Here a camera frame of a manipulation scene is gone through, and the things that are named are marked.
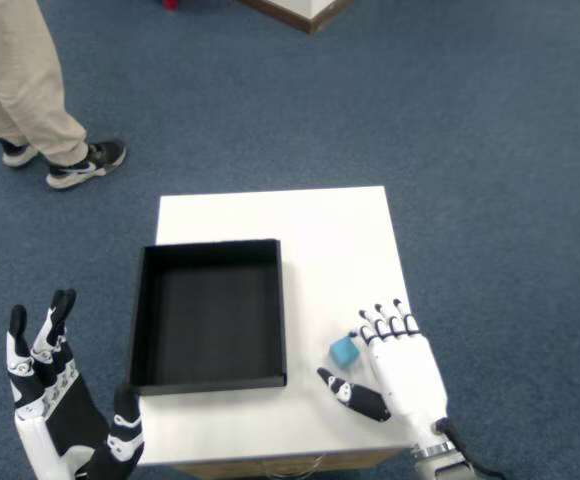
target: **black cable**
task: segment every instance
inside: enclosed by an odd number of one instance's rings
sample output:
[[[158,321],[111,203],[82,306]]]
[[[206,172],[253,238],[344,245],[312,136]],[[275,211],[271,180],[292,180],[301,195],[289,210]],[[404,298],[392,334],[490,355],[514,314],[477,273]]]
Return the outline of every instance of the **black cable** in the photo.
[[[435,428],[439,433],[443,433],[448,437],[448,439],[454,444],[457,450],[461,452],[467,462],[472,465],[475,470],[478,470],[480,473],[488,475],[489,477],[497,477],[501,480],[506,480],[506,476],[503,473],[484,467],[468,453],[465,443],[463,443],[461,438],[459,438],[459,434],[454,428],[454,425],[452,425],[452,422],[450,422],[449,418],[446,417],[438,420],[435,423]]]

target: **black and white robotic hand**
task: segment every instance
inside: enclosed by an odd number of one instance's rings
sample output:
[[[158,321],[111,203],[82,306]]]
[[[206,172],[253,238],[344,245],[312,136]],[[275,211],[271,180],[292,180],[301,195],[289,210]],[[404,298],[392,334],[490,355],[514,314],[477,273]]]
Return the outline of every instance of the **black and white robotic hand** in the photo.
[[[447,418],[448,397],[428,339],[403,304],[361,310],[360,336],[381,392],[318,370],[337,400],[373,420],[399,418],[409,430],[416,470],[422,480],[472,480],[476,472],[505,479],[466,452]]]
[[[6,362],[14,423],[39,480],[123,480],[143,452],[141,415],[132,389],[119,385],[108,425],[94,405],[66,340],[74,290],[57,290],[32,349],[27,313],[12,308]]]

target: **khaki pants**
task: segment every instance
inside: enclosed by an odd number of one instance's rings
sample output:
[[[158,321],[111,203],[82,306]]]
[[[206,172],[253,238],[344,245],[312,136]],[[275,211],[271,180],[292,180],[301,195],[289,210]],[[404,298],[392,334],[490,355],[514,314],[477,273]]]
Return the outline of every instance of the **khaki pants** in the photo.
[[[0,0],[0,138],[57,165],[83,160],[86,131],[66,111],[57,52],[37,0]]]

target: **black box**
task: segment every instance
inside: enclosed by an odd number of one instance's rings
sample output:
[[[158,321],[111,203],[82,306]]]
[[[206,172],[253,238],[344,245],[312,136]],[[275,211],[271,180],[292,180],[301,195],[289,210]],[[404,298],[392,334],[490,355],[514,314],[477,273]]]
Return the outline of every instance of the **black box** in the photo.
[[[280,242],[145,247],[127,380],[142,395],[286,385]]]

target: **black sneaker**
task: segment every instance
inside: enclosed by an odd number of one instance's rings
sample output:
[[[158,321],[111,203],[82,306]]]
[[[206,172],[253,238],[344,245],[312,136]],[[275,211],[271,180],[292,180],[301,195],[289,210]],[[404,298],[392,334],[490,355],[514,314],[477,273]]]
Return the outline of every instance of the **black sneaker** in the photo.
[[[39,153],[32,145],[17,147],[3,138],[0,138],[0,144],[3,148],[1,159],[10,168],[19,168],[27,165]]]
[[[74,187],[92,177],[103,177],[121,165],[125,157],[126,146],[121,140],[92,143],[88,145],[86,158],[76,165],[62,167],[48,164],[50,173],[46,182],[57,190]]]

